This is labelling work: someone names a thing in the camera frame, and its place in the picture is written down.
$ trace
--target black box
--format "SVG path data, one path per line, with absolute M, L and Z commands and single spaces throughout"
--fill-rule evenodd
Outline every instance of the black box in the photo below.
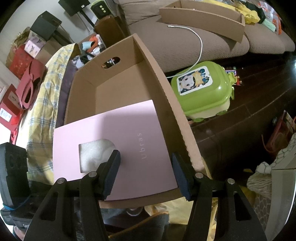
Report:
M 48 11 L 45 11 L 35 20 L 31 30 L 45 41 L 48 41 L 61 24 L 61 20 L 53 16 Z
M 89 4 L 90 2 L 88 0 L 59 0 L 59 5 L 61 5 L 71 17 Z
M 10 143 L 0 145 L 0 194 L 3 204 L 16 208 L 31 194 L 27 178 L 26 149 Z

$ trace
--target cardboard tray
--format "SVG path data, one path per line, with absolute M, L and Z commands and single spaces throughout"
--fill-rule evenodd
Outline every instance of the cardboard tray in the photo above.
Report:
M 160 8 L 159 12 L 163 23 L 201 28 L 242 42 L 244 16 L 231 9 L 199 1 L 179 0 Z
M 108 69 L 102 68 L 106 61 L 114 57 L 120 58 L 119 63 Z M 196 171 L 205 173 L 184 112 L 164 73 L 136 34 L 106 49 L 76 72 L 67 103 L 65 124 L 151 99 L 169 155 L 178 152 Z M 146 197 L 103 201 L 100 207 L 140 207 L 181 196 L 176 188 Z

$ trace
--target yellow cloth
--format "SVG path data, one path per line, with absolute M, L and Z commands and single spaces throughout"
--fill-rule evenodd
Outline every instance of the yellow cloth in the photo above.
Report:
M 239 186 L 241 190 L 243 191 L 244 195 L 248 199 L 249 203 L 251 206 L 254 206 L 255 203 L 255 198 L 256 198 L 256 193 L 248 189 L 247 187 Z
M 27 150 L 28 179 L 53 184 L 52 144 L 57 120 L 59 93 L 66 66 L 77 46 L 62 47 L 46 64 L 47 74 L 41 83 L 34 106 L 25 113 L 16 145 Z
M 185 197 L 178 198 L 172 201 L 145 206 L 146 212 L 152 216 L 159 212 L 169 213 L 169 223 L 188 224 L 193 202 L 188 202 Z M 212 199 L 212 213 L 210 221 L 210 229 L 207 241 L 213 241 L 215 237 L 215 215 L 218 207 L 218 199 Z
M 246 24 L 258 23 L 260 21 L 260 18 L 258 17 L 256 11 L 248 9 L 244 4 L 240 2 L 236 2 L 235 7 L 223 2 L 218 2 L 216 0 L 203 0 L 203 2 L 220 5 L 222 7 L 226 7 L 231 10 L 242 13 L 244 15 L 244 20 Z

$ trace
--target sofa cushion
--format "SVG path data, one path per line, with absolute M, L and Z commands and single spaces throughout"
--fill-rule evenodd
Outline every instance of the sofa cushion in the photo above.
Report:
M 294 52 L 295 43 L 283 30 L 281 31 L 279 38 L 285 46 L 285 51 Z
M 250 43 L 249 51 L 252 53 L 282 54 L 285 52 L 285 46 L 279 36 L 263 24 L 246 24 L 244 32 Z
M 200 54 L 198 37 L 186 29 L 169 28 L 160 18 L 155 16 L 130 25 L 131 34 L 139 35 L 164 72 L 193 65 Z M 238 43 L 199 28 L 191 29 L 202 39 L 200 61 L 240 56 L 249 50 L 249 42 L 245 36 Z
M 159 8 L 165 7 L 176 0 L 114 0 L 124 12 L 126 24 L 138 22 L 159 15 Z

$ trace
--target yellow plaid blanket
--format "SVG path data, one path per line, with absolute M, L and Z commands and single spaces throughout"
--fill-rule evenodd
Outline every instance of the yellow plaid blanket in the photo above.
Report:
M 27 150 L 28 179 L 53 184 L 52 144 L 61 83 L 75 44 L 62 47 L 46 64 L 47 74 L 31 110 L 25 113 L 16 145 Z

